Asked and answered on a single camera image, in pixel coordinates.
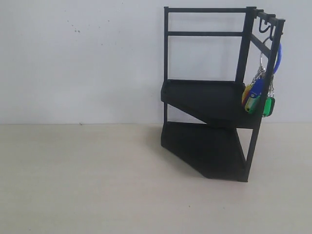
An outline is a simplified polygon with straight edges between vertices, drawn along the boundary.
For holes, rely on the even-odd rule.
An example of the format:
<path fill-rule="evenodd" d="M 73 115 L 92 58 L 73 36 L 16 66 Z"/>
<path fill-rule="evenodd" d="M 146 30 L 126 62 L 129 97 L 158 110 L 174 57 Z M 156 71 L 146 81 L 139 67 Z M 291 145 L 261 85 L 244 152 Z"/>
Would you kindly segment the colourful keychain bunch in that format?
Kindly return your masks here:
<path fill-rule="evenodd" d="M 282 45 L 280 43 L 277 51 L 277 59 L 274 65 L 273 75 L 271 77 L 271 83 L 266 97 L 262 117 L 269 117 L 273 113 L 275 105 L 273 78 L 280 66 L 281 60 L 282 60 Z M 246 86 L 242 94 L 241 104 L 243 109 L 248 114 L 253 114 L 257 110 L 257 105 L 261 98 L 261 91 L 263 89 L 264 78 L 266 75 L 266 69 L 264 68 L 262 61 L 263 61 L 263 53 L 260 53 L 259 68 L 257 70 L 257 73 L 254 76 L 251 84 Z"/>

